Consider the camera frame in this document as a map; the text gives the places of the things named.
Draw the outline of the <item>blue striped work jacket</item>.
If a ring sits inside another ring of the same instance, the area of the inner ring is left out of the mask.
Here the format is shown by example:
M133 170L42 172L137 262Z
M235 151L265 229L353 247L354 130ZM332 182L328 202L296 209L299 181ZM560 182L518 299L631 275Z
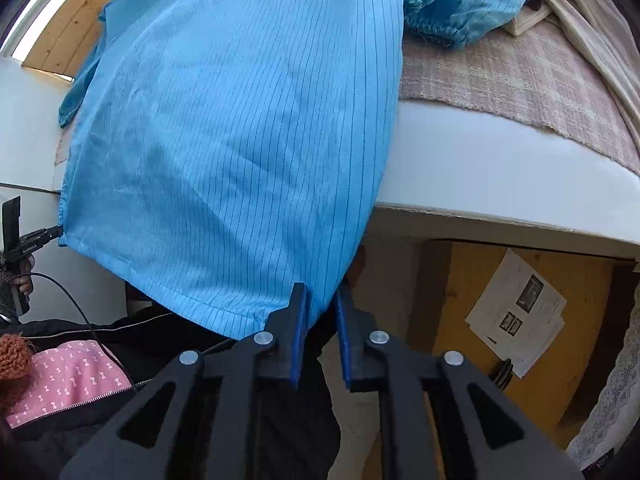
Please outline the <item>blue striped work jacket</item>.
M406 27L462 46L526 0L112 0L58 110L60 242L234 339L329 307L392 138Z

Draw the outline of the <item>rust knitted sleeve cuff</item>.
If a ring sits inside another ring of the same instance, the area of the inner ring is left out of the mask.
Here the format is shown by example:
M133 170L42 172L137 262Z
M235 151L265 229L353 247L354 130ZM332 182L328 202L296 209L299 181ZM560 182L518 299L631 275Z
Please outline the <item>rust knitted sleeve cuff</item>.
M0 338L0 408L1 415L24 396L32 381L32 346L19 334Z

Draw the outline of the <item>pink bow-print shirt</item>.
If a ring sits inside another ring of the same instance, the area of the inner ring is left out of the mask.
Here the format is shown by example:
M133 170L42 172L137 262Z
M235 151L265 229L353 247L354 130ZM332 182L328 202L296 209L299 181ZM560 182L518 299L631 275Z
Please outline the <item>pink bow-print shirt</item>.
M129 389L130 380L95 340L72 340L32 356L26 391L8 408L11 428Z

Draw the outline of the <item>black zip jacket worn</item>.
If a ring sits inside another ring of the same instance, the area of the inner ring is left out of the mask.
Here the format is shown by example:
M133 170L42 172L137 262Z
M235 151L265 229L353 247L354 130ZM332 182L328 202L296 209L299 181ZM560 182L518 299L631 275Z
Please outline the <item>black zip jacket worn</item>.
M3 325L34 358L33 392L1 423L6 479L324 479L341 429L293 288L241 340L160 307L103 326Z

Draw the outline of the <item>printed paper sheet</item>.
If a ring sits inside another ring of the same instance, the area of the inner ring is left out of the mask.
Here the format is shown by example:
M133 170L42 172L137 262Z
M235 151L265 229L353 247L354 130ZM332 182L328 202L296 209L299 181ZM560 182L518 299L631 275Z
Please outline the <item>printed paper sheet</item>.
M465 322L522 378L564 327L565 305L566 299L509 249Z

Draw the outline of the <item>white lace cloth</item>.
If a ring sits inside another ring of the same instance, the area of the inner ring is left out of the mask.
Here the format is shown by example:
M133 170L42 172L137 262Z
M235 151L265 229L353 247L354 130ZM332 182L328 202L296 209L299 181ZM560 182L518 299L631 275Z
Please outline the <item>white lace cloth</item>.
M586 479L623 479L623 458L639 457L639 289L634 292L623 348L596 406L566 454Z

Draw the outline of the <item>wooden plank panel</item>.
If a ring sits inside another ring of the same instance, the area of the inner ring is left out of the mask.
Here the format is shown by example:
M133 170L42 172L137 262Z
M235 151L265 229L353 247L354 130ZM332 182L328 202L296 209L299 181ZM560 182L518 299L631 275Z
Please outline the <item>wooden plank panel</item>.
M65 0L44 26L22 65L76 76L102 32L99 15L111 0Z

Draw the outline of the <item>pink plaid table mat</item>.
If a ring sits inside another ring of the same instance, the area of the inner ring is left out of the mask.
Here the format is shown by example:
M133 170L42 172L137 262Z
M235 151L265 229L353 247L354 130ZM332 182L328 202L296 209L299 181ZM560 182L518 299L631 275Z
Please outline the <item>pink plaid table mat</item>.
M522 36L496 29L457 50L407 37L400 96L550 130L633 172L639 153L600 74L543 21Z

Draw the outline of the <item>beige garment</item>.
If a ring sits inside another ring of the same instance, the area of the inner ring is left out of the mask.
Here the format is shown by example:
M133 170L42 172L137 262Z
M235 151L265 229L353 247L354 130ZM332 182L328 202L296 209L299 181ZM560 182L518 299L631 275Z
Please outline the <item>beige garment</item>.
M596 69L639 141L639 50L613 0L546 0L574 48Z

